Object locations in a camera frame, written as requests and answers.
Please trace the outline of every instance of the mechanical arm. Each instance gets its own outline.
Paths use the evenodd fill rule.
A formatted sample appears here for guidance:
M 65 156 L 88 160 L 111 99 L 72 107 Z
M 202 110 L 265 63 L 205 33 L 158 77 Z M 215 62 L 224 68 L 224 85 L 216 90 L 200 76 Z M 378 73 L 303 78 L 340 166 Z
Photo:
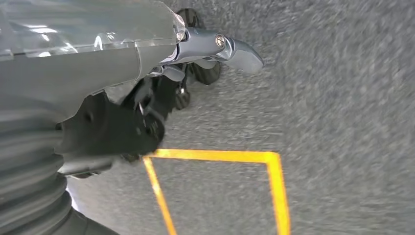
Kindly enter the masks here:
M 66 177 L 154 152 L 164 122 L 248 44 L 149 0 L 0 0 L 0 234 L 116 235 L 71 207 Z M 120 99 L 108 89 L 131 82 Z

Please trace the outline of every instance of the black plastic part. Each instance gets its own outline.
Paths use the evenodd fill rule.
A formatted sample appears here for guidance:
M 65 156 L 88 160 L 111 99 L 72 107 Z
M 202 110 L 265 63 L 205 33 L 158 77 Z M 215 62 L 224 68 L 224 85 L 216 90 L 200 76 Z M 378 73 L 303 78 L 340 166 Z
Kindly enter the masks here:
M 64 140 L 57 151 L 77 156 L 151 153 L 160 136 L 149 134 L 146 121 L 140 112 L 111 103 L 105 93 L 90 95 L 62 123 Z

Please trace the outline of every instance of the gray carpet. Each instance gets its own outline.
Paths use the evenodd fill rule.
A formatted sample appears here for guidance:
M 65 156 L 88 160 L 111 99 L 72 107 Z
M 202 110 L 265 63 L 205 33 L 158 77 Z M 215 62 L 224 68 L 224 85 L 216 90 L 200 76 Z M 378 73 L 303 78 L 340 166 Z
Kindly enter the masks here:
M 415 234 L 415 3 L 168 2 L 175 10 L 196 8 L 208 28 L 254 45 L 267 65 L 255 76 L 225 68 L 214 85 L 191 86 L 191 107 L 171 116 L 164 147 L 278 151 L 294 235 Z M 222 192 L 216 184 L 242 182 L 243 172 L 257 175 L 241 185 L 261 188 L 264 169 L 163 161 L 155 167 L 166 197 L 181 193 L 171 202 L 179 234 L 275 234 L 265 189 L 253 196 L 233 185 L 228 197 L 219 196 L 259 200 L 241 199 L 253 217 L 241 208 L 239 218 L 222 216 L 210 200 L 215 189 Z M 211 171 L 216 184 L 202 180 Z M 191 179 L 205 191 L 185 199 L 180 189 L 192 188 Z M 123 235 L 166 234 L 142 167 L 116 167 L 73 187 L 87 215 Z M 202 210 L 212 209 L 212 218 L 189 206 L 202 194 Z M 223 213 L 231 214 L 229 207 Z

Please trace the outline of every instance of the yellow floor marking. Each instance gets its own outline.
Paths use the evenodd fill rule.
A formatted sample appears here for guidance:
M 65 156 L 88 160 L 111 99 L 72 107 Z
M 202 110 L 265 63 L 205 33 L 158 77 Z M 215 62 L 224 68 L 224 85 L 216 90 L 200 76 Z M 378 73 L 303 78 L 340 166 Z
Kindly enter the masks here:
M 156 154 L 144 157 L 144 164 L 157 197 L 167 229 L 170 235 L 176 235 L 167 203 L 161 191 L 153 164 L 149 157 L 171 158 L 204 161 L 225 161 L 245 163 L 265 163 L 268 168 L 271 194 L 274 205 L 274 215 L 277 224 L 278 235 L 290 234 L 290 215 L 287 196 L 282 174 L 281 160 L 278 153 L 274 152 L 249 152 L 249 151 L 216 151 L 216 150 L 185 150 L 185 149 L 159 149 Z
M 153 163 L 149 157 L 143 158 L 145 169 L 147 170 L 148 178 L 150 179 L 151 186 L 153 187 L 154 194 L 156 195 L 157 202 L 159 203 L 161 213 L 163 214 L 164 222 L 166 223 L 167 231 L 170 235 L 177 235 L 174 228 L 173 220 L 169 209 L 167 207 L 166 199 L 164 198 L 163 191 L 161 190 L 157 175 L 153 167 Z

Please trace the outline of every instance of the gray plastic housing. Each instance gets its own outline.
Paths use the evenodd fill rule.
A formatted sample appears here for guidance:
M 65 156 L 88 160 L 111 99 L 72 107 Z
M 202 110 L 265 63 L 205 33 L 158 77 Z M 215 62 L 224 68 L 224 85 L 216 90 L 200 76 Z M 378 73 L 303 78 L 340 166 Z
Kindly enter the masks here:
M 145 2 L 0 0 L 0 234 L 116 234 L 71 208 L 55 125 L 86 96 L 140 79 L 172 53 L 174 14 Z

